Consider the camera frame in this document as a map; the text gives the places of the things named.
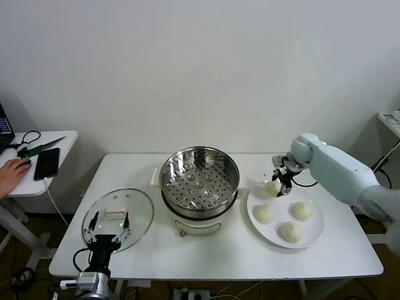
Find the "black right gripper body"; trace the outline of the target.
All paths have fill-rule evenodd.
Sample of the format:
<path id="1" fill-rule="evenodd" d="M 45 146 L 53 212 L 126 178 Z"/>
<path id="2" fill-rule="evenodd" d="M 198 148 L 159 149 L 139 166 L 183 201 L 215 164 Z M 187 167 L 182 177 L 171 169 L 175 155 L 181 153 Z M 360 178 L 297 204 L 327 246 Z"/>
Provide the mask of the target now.
<path id="1" fill-rule="evenodd" d="M 279 171 L 278 177 L 281 182 L 281 185 L 282 186 L 292 186 L 292 179 L 294 176 L 297 176 L 298 173 L 291 171 L 286 166 L 279 166 L 277 168 L 277 170 Z"/>

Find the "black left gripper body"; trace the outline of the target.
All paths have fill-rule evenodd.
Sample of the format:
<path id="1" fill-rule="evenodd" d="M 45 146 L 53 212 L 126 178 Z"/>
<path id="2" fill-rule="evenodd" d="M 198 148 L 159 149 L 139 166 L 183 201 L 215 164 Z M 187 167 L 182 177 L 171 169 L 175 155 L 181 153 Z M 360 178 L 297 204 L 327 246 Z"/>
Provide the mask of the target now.
<path id="1" fill-rule="evenodd" d="M 95 241 L 89 245 L 92 252 L 89 263 L 89 272 L 110 274 L 108 268 L 111 254 L 121 248 L 121 242 L 115 234 L 97 234 Z"/>

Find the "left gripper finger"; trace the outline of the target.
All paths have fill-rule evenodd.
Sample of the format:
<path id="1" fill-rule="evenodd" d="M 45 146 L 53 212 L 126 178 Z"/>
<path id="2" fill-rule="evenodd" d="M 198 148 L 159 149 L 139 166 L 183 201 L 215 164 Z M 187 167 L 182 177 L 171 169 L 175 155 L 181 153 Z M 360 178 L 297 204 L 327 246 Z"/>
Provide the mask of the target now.
<path id="1" fill-rule="evenodd" d="M 115 234 L 113 241 L 115 241 L 116 243 L 121 243 L 123 240 L 128 238 L 130 233 L 131 229 L 130 229 L 129 213 L 127 212 L 124 221 L 120 224 L 120 227 L 117 230 L 117 233 Z"/>
<path id="2" fill-rule="evenodd" d="M 94 230 L 96 228 L 96 223 L 98 220 L 98 212 L 90 219 L 89 224 L 83 227 L 83 237 L 87 243 L 91 243 L 94 240 Z"/>

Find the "person's bare hand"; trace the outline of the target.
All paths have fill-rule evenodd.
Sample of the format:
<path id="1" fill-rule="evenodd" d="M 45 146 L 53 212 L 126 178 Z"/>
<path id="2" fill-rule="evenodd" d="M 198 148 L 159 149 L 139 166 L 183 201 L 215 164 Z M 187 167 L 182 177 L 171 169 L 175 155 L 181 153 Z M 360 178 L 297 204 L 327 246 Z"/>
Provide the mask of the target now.
<path id="1" fill-rule="evenodd" d="M 1 199 L 10 194 L 31 168 L 29 159 L 8 160 L 0 169 Z"/>

